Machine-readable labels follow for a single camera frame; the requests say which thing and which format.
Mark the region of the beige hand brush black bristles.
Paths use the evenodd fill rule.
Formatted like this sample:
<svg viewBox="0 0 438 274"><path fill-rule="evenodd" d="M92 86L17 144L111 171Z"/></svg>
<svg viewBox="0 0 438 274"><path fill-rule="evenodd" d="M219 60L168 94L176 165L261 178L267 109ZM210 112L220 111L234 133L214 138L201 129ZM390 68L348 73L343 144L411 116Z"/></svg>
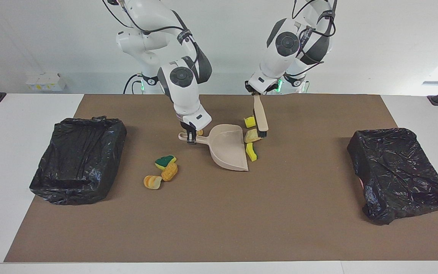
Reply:
<svg viewBox="0 0 438 274"><path fill-rule="evenodd" d="M254 103L253 103L253 111L254 118L257 125L257 134L260 138L265 138L267 136L267 132L269 130L269 125L267 122L266 114L263 108L263 104L261 102L261 98L259 94L254 94Z"/></svg>

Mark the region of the beige plastic dustpan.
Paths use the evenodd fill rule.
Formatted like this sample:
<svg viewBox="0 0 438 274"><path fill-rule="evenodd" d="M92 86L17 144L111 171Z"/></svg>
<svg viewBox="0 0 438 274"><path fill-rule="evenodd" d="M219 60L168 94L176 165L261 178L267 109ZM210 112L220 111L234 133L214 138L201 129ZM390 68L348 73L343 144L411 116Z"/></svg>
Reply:
<svg viewBox="0 0 438 274"><path fill-rule="evenodd" d="M209 147L214 162L224 169L248 171L242 128L234 124L214 126L209 135L195 136L196 143Z"/></svg>

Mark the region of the pale crusty toy bread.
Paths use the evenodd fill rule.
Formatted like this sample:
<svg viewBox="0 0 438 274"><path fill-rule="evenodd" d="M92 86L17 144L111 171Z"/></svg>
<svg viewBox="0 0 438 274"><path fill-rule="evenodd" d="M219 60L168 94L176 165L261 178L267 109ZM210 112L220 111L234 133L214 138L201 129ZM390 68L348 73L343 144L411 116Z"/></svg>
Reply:
<svg viewBox="0 0 438 274"><path fill-rule="evenodd" d="M246 135L244 137L244 142L253 143L261 139L262 137L259 136L257 129L250 129L246 132Z"/></svg>

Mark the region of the striped toy bread piece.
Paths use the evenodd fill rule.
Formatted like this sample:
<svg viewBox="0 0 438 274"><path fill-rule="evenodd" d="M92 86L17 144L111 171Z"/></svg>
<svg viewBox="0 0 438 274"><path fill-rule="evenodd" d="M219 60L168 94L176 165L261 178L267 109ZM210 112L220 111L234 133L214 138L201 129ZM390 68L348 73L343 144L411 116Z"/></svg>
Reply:
<svg viewBox="0 0 438 274"><path fill-rule="evenodd" d="M161 176L147 175L143 179L143 184L147 189L157 190L160 188L162 181L163 178Z"/></svg>

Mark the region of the black bag lined bin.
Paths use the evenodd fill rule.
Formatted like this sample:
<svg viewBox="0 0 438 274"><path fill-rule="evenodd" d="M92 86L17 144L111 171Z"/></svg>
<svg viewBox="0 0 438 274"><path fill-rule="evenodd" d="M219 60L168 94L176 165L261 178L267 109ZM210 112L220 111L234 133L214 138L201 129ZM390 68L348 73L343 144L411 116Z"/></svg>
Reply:
<svg viewBox="0 0 438 274"><path fill-rule="evenodd" d="M347 146L362 182L363 213L377 225L438 211L438 172L407 128L356 131Z"/></svg>
<svg viewBox="0 0 438 274"><path fill-rule="evenodd" d="M56 205L102 201L117 176L126 135L123 121L106 116L56 123L30 191Z"/></svg>

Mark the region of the brown table mat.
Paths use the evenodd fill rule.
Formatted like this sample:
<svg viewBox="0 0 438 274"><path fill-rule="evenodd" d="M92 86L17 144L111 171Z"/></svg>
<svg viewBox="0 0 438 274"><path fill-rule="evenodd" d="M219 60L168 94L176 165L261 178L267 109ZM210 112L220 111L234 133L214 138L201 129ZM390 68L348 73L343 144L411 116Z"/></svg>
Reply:
<svg viewBox="0 0 438 274"><path fill-rule="evenodd" d="M216 262L438 260L438 211L376 225L348 143L357 130L396 123L380 96L262 98L270 126L248 172L217 166L206 145L177 138L164 95L85 95L77 118L127 128L119 171L104 201L53 205L35 197L5 262ZM155 160L178 173L157 190Z"/></svg>

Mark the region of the white background box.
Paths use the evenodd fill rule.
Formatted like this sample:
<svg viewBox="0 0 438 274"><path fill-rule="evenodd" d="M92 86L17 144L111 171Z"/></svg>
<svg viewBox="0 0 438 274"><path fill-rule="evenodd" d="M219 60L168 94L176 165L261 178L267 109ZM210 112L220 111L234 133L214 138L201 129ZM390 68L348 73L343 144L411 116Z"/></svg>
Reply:
<svg viewBox="0 0 438 274"><path fill-rule="evenodd" d="M26 86L30 91L63 92L67 84L59 73L29 75Z"/></svg>

